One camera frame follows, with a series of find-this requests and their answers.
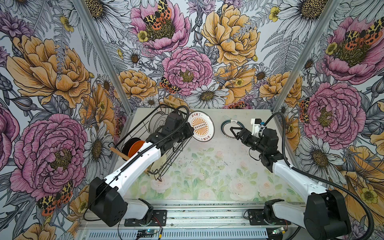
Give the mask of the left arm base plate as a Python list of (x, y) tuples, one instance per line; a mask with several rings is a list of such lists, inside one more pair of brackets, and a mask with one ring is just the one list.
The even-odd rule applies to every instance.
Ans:
[(125, 227), (165, 227), (167, 224), (167, 210), (153, 210), (153, 215), (148, 222), (146, 220), (125, 219)]

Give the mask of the white plate red green rim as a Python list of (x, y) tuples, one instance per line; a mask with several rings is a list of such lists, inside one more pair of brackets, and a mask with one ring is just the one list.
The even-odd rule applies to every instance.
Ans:
[(234, 135), (231, 133), (230, 127), (243, 127), (244, 128), (244, 125), (240, 121), (233, 120), (233, 119), (225, 120), (224, 122), (222, 122), (222, 124), (221, 124), (222, 134), (228, 139), (235, 140), (236, 137), (234, 137)]

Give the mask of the white plate orange sunburst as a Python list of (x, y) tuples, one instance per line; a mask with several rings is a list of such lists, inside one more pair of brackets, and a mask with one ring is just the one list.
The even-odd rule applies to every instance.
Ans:
[(213, 120), (202, 111), (194, 111), (188, 117), (188, 123), (194, 129), (193, 138), (199, 142), (210, 141), (215, 134)]

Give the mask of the black wire dish rack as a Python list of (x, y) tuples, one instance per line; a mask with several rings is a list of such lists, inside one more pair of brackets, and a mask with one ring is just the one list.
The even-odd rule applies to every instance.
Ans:
[(163, 175), (189, 143), (194, 133), (193, 127), (188, 123), (190, 109), (183, 105), (174, 108), (165, 104), (161, 104), (151, 111), (133, 130), (139, 126), (149, 129), (149, 125), (146, 125), (145, 121), (162, 110), (168, 111), (165, 114), (164, 122), (149, 134), (137, 153), (105, 177), (107, 183), (113, 185), (121, 180), (122, 186), (132, 184), (145, 170), (151, 168), (156, 161), (165, 156), (166, 160), (160, 167), (148, 170), (148, 174), (155, 180), (162, 180)]

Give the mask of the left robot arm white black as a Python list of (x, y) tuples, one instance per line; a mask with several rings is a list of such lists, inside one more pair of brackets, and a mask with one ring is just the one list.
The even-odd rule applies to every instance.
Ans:
[(139, 150), (120, 168), (89, 185), (88, 209), (107, 226), (113, 227), (123, 219), (148, 224), (153, 217), (153, 206), (145, 200), (126, 201), (124, 196), (136, 179), (155, 161), (163, 157), (177, 143), (193, 136), (188, 123), (189, 112), (173, 110), (165, 123), (149, 134)]

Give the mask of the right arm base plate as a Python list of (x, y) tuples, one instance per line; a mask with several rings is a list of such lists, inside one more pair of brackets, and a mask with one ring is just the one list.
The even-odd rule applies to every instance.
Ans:
[(291, 225), (292, 223), (279, 219), (271, 210), (248, 209), (244, 217), (249, 220), (251, 226)]

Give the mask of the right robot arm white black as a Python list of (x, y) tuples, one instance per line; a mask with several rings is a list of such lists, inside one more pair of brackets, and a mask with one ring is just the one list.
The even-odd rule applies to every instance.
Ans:
[(282, 199), (265, 202), (265, 223), (273, 225), (291, 222), (308, 231), (315, 240), (328, 240), (352, 231), (343, 195), (328, 190), (321, 181), (315, 182), (298, 173), (278, 149), (277, 132), (266, 128), (260, 119), (252, 119), (253, 130), (231, 127), (237, 140), (259, 153), (259, 160), (271, 173), (280, 177), (298, 193), (305, 207), (298, 207)]

